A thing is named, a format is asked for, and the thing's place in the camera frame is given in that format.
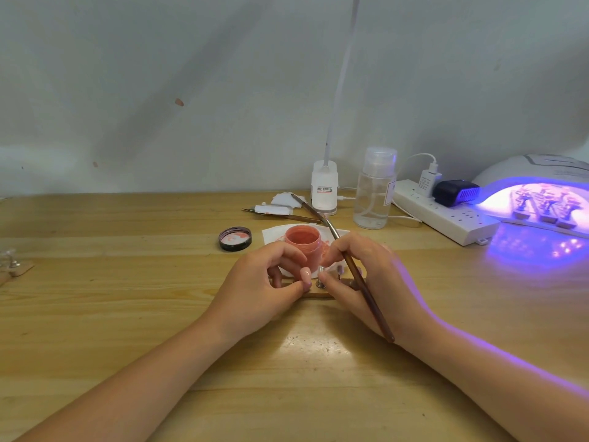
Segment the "forearm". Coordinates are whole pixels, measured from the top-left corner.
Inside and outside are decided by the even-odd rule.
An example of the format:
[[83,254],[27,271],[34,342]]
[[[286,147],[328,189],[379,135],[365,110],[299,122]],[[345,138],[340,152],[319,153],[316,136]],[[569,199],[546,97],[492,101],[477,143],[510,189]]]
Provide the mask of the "forearm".
[[196,321],[18,441],[143,442],[233,344],[205,321]]
[[436,322],[406,349],[521,442],[589,440],[589,393],[489,343]]

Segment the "black power adapter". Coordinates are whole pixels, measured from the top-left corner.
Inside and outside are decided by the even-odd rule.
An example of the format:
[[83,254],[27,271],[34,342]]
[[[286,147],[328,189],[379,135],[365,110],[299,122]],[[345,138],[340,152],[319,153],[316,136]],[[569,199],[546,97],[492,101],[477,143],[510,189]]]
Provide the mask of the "black power adapter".
[[436,203],[446,207],[456,206],[466,201],[472,201],[478,197],[481,187],[465,180],[440,181],[432,192]]

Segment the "power socket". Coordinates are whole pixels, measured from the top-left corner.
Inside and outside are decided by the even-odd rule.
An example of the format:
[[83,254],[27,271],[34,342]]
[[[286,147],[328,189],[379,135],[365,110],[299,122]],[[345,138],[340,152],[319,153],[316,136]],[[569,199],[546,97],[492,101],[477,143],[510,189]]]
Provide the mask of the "power socket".
[[397,181],[393,199],[401,208],[451,238],[462,246],[485,245],[495,235],[499,222],[470,205],[461,203],[452,208],[419,194],[419,185],[411,180]]

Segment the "cable connector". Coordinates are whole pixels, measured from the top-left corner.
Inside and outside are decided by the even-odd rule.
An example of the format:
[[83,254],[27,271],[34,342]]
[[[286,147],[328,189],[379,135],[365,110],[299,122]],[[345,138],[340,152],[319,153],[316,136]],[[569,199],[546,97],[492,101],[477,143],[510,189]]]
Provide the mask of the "cable connector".
[[430,163],[429,169],[424,170],[421,173],[416,192],[425,197],[431,197],[433,188],[438,184],[441,178],[442,174],[438,172],[438,163],[435,161]]

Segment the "transparent cap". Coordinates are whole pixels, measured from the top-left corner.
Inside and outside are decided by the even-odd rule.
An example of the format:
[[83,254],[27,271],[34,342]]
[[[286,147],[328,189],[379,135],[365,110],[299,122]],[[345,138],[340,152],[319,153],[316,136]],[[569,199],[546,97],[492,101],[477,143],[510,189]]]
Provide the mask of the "transparent cap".
[[364,169],[366,175],[385,178],[395,174],[395,162],[397,151],[388,147],[369,147],[364,156]]

